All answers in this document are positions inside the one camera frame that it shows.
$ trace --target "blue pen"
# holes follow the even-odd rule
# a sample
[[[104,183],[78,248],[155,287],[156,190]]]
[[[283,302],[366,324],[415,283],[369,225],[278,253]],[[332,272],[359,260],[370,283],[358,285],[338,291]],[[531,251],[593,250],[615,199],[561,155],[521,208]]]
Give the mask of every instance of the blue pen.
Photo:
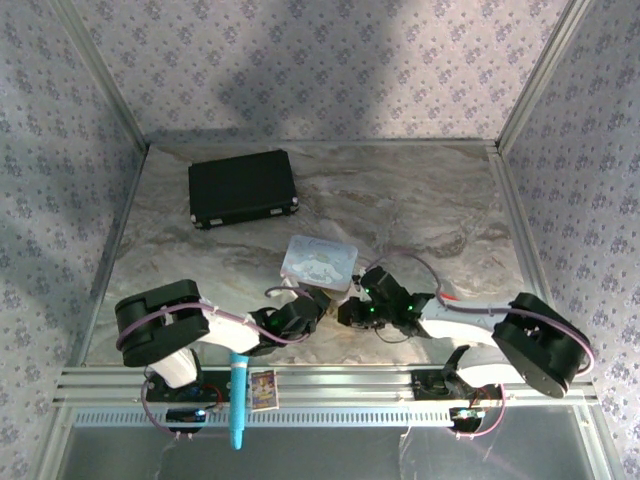
[[[229,433],[231,434],[231,448],[242,448],[242,434],[244,432],[244,418],[247,407],[247,363],[249,357],[231,352],[231,419]]]

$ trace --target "marble surface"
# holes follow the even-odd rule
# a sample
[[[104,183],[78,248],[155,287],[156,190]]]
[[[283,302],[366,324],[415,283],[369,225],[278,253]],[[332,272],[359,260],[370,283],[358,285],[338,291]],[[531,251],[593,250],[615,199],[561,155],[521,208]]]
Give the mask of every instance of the marble surface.
[[[300,209],[209,231],[189,220],[187,167],[275,148],[289,152]],[[182,278],[221,308],[244,313],[274,305],[263,297],[280,283],[289,239],[300,234],[355,245],[358,265],[393,249],[419,252],[460,298],[497,301],[523,289],[506,214],[481,147],[424,144],[364,146],[261,145],[152,147],[99,310],[88,365],[121,365],[115,349],[115,304]],[[417,262],[385,266],[410,291],[433,291]],[[388,328],[390,340],[402,338]],[[450,340],[411,339],[390,345],[373,332],[337,323],[335,309],[316,333],[255,359],[259,364],[442,363]],[[203,364],[227,364],[226,350],[199,347]]]

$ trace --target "patterned wallpaper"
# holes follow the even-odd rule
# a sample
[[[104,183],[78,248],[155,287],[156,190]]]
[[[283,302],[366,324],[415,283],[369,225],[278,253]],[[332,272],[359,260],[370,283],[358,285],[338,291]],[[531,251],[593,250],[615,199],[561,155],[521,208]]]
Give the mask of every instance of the patterned wallpaper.
[[[640,478],[640,4],[597,0],[508,153],[558,307]]]
[[[0,478],[26,476],[140,157],[48,2],[0,2]]]
[[[75,1],[151,142],[496,138],[566,3]]]

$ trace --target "glass panel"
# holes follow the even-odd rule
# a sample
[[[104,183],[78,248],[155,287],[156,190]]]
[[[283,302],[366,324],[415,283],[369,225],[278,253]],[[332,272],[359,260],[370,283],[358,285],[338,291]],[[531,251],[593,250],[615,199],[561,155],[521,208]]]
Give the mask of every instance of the glass panel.
[[[121,365],[115,304],[183,278],[223,310],[243,314],[279,306],[263,296],[281,281],[289,239],[306,235],[354,245],[358,265],[380,252],[423,252],[462,298],[513,299],[520,268],[483,147],[396,144],[295,146],[289,152],[300,209],[279,217],[198,231],[190,221],[190,163],[268,151],[277,146],[152,147],[135,195],[86,363]],[[432,292],[428,272],[413,260],[385,263],[409,291]],[[337,323],[332,309],[301,345],[255,359],[256,364],[443,363],[449,340],[382,342],[372,331]],[[388,340],[402,335],[388,328]],[[204,365],[227,365],[224,348],[200,349]]]
[[[474,440],[448,429],[370,427],[253,428],[241,451],[228,442],[175,443],[151,427],[74,428],[59,478],[594,478],[571,407],[510,408],[495,433]]]

